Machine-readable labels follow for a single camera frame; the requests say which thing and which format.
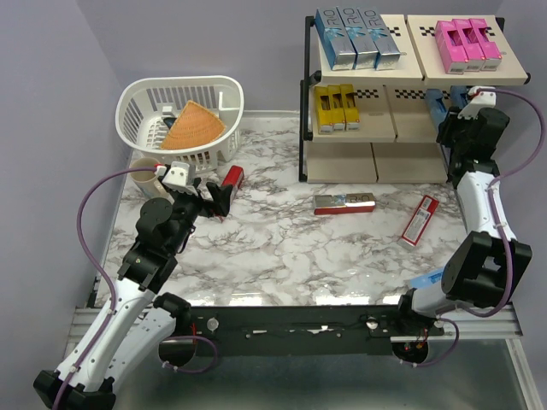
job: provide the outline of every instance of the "cup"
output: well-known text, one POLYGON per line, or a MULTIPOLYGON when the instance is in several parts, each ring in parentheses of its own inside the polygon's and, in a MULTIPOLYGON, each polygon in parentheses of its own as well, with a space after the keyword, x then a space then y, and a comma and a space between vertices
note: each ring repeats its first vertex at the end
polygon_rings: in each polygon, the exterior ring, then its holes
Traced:
MULTIPOLYGON (((140 167, 154 167, 157 164, 157 159, 155 158, 140 158, 132 162, 129 166, 130 168, 140 168, 140 167)), ((157 179, 157 176, 152 171, 137 171, 135 173, 130 173, 129 176, 135 183, 135 185, 141 190, 144 196, 148 199, 151 198, 166 198, 169 199, 171 196, 163 188, 162 183, 157 179)))

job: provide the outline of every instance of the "silver blue box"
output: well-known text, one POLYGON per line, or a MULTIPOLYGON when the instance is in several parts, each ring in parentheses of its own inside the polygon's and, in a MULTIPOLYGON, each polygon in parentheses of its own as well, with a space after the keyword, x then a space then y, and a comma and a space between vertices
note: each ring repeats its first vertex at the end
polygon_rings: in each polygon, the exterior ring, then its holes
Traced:
POLYGON ((374 67, 377 70, 392 70, 396 68, 401 52, 395 44, 389 28, 387 28, 380 17, 378 10, 374 7, 360 7, 358 10, 368 33, 373 38, 374 44, 378 49, 378 57, 376 58, 374 67))
POLYGON ((315 27, 331 69, 351 70, 356 53, 336 8, 317 9, 315 27))
POLYGON ((340 18, 345 26, 345 31, 356 51, 355 70, 363 68, 374 68, 378 49, 374 44, 372 36, 368 33, 365 23, 362 21, 357 8, 337 7, 340 18))

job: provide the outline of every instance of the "marble tabletop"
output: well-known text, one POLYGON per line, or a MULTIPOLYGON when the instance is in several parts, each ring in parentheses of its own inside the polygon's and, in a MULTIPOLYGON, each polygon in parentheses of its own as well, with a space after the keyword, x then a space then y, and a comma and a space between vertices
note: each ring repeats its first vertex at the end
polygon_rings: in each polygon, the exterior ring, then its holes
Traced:
MULTIPOLYGON (((465 238, 448 184, 303 184, 298 182, 298 119, 244 118, 243 145, 231 163, 204 179, 221 182, 231 165, 245 180, 223 223, 199 218, 162 292, 194 306, 397 303, 409 279, 441 267, 465 238), (312 196, 372 192, 370 214, 315 216, 312 196), (428 194, 439 199, 416 249, 397 244, 428 194)), ((105 268, 112 277, 136 236, 145 199, 126 179, 105 268)), ((108 299, 100 283, 96 305, 108 299)))

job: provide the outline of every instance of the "pink box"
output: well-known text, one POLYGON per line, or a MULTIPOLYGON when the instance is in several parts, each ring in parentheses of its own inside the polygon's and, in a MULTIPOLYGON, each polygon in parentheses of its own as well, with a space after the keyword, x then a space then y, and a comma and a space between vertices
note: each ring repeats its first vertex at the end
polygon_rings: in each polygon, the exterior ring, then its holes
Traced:
POLYGON ((444 71, 448 74, 463 74, 468 67, 468 55, 463 46, 457 44, 461 41, 459 37, 456 25, 452 21, 437 21, 435 39, 444 71))
POLYGON ((469 39, 474 43, 479 43, 482 52, 485 55, 485 64, 483 71, 496 71, 497 66, 502 62, 502 53, 499 52, 496 43, 490 41, 486 34, 488 24, 485 19, 469 19, 473 30, 469 34, 469 39))
POLYGON ((480 48, 480 44, 471 41, 469 37, 473 31, 471 22, 468 19, 453 19, 452 22, 459 34, 456 43, 462 45, 468 55, 469 63, 466 71, 480 71, 485 64, 486 57, 480 48))

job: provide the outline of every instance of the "gray wall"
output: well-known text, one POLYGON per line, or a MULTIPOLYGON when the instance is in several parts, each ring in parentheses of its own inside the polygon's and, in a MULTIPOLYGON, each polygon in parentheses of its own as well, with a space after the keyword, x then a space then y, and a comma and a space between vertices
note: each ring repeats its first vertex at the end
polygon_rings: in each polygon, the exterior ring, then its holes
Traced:
MULTIPOLYGON (((532 82, 520 87, 539 104, 547 114, 547 80, 544 73, 547 63, 544 53, 529 52, 534 39, 547 38, 547 3, 544 0, 503 2, 499 15, 508 17, 505 32, 524 68, 532 73, 532 82)), ((511 117, 509 129, 498 146, 498 164, 501 170, 509 170, 522 163, 533 151, 539 135, 535 113, 525 103, 500 97, 499 106, 511 117)), ((547 145, 537 160, 521 173, 502 182, 503 206, 511 228, 524 243, 532 246, 532 263, 526 270, 515 292, 515 303, 524 331, 523 345, 532 368, 536 385, 547 406, 547 356, 545 340, 547 328, 547 145)))
MULTIPOLYGON (((113 120, 121 88, 74 0, 3 2, 0 50, 0 408, 28 410, 44 408, 32 381, 62 358, 93 281, 79 201, 127 150, 113 120)), ((96 254, 120 183, 89 203, 96 254)))
MULTIPOLYGON (((332 0, 77 0, 122 86, 222 73, 247 109, 298 109, 304 17, 332 0)), ((372 0, 385 14, 494 14, 501 0, 372 0)))

